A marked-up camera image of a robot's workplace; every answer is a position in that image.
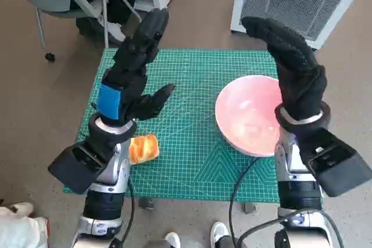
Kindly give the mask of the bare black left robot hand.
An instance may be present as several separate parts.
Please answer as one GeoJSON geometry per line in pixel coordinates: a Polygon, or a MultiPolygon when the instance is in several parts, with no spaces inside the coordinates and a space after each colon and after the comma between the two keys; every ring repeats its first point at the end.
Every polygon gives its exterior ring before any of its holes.
{"type": "Polygon", "coordinates": [[[148,80],[146,66],[158,55],[168,21],[166,8],[154,8],[119,46],[115,63],[105,71],[99,88],[97,111],[104,124],[118,127],[132,119],[155,118],[163,109],[174,84],[162,86],[153,95],[143,91],[148,80]]]}

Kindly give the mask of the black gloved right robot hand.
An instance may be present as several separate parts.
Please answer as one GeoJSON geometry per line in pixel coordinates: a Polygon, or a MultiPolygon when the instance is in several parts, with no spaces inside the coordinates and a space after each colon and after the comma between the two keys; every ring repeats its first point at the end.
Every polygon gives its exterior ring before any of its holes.
{"type": "Polygon", "coordinates": [[[247,16],[241,23],[247,35],[267,44],[276,63],[282,103],[289,116],[300,121],[320,114],[326,72],[305,39],[273,19],[247,16]]]}

